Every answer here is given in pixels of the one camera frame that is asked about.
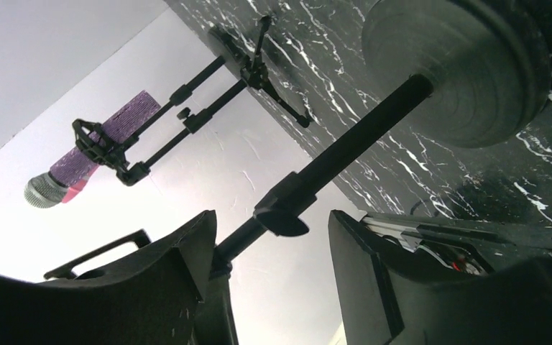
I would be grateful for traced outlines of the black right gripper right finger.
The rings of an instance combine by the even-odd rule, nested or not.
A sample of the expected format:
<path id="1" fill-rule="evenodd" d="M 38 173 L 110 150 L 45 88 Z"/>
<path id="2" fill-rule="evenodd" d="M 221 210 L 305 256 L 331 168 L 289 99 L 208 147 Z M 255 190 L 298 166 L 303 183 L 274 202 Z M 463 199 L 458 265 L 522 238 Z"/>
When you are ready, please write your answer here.
<path id="1" fill-rule="evenodd" d="M 332 211 L 328 235 L 348 344 L 552 344 L 552 230 Z"/>

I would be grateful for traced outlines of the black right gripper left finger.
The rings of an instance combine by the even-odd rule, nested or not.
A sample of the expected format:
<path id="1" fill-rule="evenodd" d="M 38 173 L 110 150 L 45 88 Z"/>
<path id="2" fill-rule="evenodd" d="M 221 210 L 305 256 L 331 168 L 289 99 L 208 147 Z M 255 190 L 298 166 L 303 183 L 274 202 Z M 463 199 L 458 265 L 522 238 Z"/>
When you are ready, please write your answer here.
<path id="1" fill-rule="evenodd" d="M 72 280 L 0 275 L 0 344 L 236 344 L 227 279 L 210 276 L 216 228 L 203 211 Z"/>

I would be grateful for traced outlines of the black tripod microphone stand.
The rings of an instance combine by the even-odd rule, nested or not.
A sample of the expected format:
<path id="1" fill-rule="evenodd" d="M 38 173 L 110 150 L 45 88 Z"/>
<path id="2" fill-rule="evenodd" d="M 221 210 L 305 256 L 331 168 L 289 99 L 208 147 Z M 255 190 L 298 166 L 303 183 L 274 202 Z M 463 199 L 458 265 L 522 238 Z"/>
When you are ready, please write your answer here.
<path id="1" fill-rule="evenodd" d="M 301 115 L 280 97 L 269 79 L 267 66 L 262 60 L 262 46 L 271 23 L 271 16 L 263 16 L 259 19 L 259 37 L 252 55 L 243 53 L 236 47 L 233 37 L 224 29 L 219 27 L 210 28 L 208 38 L 211 41 L 211 47 L 216 50 L 217 57 L 196 77 L 179 87 L 170 96 L 169 101 L 164 106 L 147 120 L 143 120 L 131 134 L 125 134 L 124 138 L 120 140 L 115 139 L 113 134 L 107 133 L 105 124 L 76 119 L 73 122 L 76 148 L 92 163 L 111 168 L 116 172 L 117 178 L 123 184 L 132 186 L 147 177 L 150 173 L 150 168 L 158 160 L 180 144 L 188 135 L 198 132 L 199 129 L 212 120 L 215 113 L 225 107 L 227 103 L 232 101 L 245 88 L 264 91 L 282 109 L 288 112 L 300 127 L 307 128 L 311 123 L 310 112 L 306 110 Z M 225 65 L 238 67 L 239 80 L 210 106 L 197 114 L 192 113 L 188 107 L 182 109 L 177 114 L 177 118 L 182 121 L 184 126 L 181 133 L 153 154 L 148 161 L 138 162 L 129 166 L 125 154 L 130 147 L 138 142 L 139 136 L 172 107 L 179 106 L 190 98 L 199 85 L 207 81 L 219 68 Z"/>

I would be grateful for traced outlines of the grey-headed glitter microphone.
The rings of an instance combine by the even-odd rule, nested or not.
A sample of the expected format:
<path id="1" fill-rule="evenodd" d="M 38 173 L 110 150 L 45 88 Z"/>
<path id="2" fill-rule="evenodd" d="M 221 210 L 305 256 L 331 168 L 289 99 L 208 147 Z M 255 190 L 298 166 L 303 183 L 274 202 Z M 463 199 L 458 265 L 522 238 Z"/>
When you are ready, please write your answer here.
<path id="1" fill-rule="evenodd" d="M 61 203 L 68 188 L 91 168 L 125 166 L 123 143 L 159 109 L 158 102 L 148 92 L 141 91 L 103 123 L 75 120 L 74 148 L 48 172 L 29 180 L 24 188 L 26 202 L 35 208 L 51 208 Z"/>

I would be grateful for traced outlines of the black round-base stand for beige microphone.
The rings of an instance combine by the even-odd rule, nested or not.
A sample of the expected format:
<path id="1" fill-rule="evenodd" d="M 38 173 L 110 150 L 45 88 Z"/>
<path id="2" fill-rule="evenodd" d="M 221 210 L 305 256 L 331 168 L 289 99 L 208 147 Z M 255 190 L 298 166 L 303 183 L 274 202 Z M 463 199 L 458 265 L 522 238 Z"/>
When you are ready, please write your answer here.
<path id="1" fill-rule="evenodd" d="M 463 148 L 505 141 L 538 114 L 551 86 L 548 44 L 519 1 L 379 1 L 365 20 L 369 74 L 389 94 L 255 206 L 215 248 L 213 269 L 264 233 L 308 233 L 300 215 L 318 191 L 406 116 L 438 141 Z"/>

